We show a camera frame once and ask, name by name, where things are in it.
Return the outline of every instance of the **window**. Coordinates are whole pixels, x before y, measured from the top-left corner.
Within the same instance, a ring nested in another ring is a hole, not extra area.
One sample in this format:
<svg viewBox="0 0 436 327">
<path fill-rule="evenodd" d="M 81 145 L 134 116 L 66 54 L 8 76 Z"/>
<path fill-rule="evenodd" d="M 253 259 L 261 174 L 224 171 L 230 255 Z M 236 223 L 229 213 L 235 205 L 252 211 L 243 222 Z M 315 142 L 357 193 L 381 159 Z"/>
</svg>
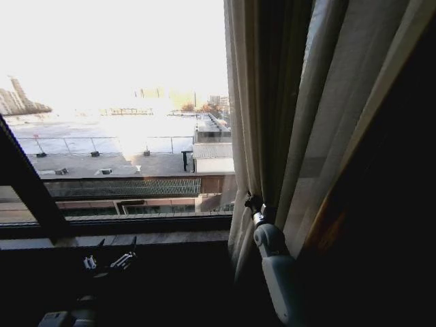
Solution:
<svg viewBox="0 0 436 327">
<path fill-rule="evenodd" d="M 0 113 L 20 169 L 30 163 L 55 203 L 47 217 L 230 215 L 223 1 L 104 2 L 105 15 L 101 3 L 21 2 L 2 6 L 2 29 L 26 23 L 3 41 L 13 50 L 0 54 Z M 0 223 L 34 219 L 34 206 L 10 201 L 22 210 Z"/>
</svg>

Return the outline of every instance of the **bright sky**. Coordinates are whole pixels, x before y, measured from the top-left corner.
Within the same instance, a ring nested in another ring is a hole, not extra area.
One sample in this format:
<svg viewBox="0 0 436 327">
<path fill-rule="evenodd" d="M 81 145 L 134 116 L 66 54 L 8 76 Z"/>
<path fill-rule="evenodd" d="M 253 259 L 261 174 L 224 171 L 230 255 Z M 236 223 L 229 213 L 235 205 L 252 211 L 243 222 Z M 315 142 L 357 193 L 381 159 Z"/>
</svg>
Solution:
<svg viewBox="0 0 436 327">
<path fill-rule="evenodd" d="M 223 0 L 3 0 L 0 31 L 0 79 L 55 110 L 141 87 L 227 93 Z"/>
</svg>

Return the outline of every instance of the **fence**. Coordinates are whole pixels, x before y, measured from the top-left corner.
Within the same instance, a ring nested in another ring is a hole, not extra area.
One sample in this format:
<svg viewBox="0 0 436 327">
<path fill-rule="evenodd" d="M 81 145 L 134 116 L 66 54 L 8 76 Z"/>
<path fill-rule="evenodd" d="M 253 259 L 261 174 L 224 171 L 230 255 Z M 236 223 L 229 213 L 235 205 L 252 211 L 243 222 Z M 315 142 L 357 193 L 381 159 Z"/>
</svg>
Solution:
<svg viewBox="0 0 436 327">
<path fill-rule="evenodd" d="M 141 139 L 130 138 L 17 138 L 28 155 L 37 153 L 89 154 L 100 153 L 180 153 L 193 144 L 193 136 L 151 136 Z"/>
</svg>

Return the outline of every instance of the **beige curtain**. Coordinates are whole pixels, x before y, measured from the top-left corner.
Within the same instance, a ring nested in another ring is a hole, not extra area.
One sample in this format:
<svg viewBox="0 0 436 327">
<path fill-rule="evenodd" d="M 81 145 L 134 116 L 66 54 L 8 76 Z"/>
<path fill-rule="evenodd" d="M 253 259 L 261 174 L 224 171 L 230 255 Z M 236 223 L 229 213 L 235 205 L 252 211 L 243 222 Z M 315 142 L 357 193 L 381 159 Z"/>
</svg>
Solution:
<svg viewBox="0 0 436 327">
<path fill-rule="evenodd" d="M 279 200 L 311 3 L 225 1 L 229 96 L 238 191 L 229 250 L 236 277 L 253 244 L 247 193 Z"/>
<path fill-rule="evenodd" d="M 238 181 L 229 250 L 236 274 L 252 245 L 247 191 L 277 207 L 276 225 L 297 257 L 343 162 L 436 6 L 432 0 L 316 1 L 300 80 L 308 1 L 277 3 L 225 2 Z"/>
</svg>

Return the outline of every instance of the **flat roof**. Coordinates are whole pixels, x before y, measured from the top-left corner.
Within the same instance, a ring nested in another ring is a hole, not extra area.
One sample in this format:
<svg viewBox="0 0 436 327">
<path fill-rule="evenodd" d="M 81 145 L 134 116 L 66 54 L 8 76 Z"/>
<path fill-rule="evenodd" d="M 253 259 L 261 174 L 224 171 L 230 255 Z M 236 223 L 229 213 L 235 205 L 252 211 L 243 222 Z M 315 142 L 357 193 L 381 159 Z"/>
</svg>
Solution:
<svg viewBox="0 0 436 327">
<path fill-rule="evenodd" d="M 215 131 L 215 132 L 229 132 L 230 130 L 221 124 L 218 119 L 212 114 L 201 114 L 201 119 L 197 121 L 198 131 Z"/>
<path fill-rule="evenodd" d="M 194 159 L 233 158 L 232 143 L 195 143 Z"/>
</svg>

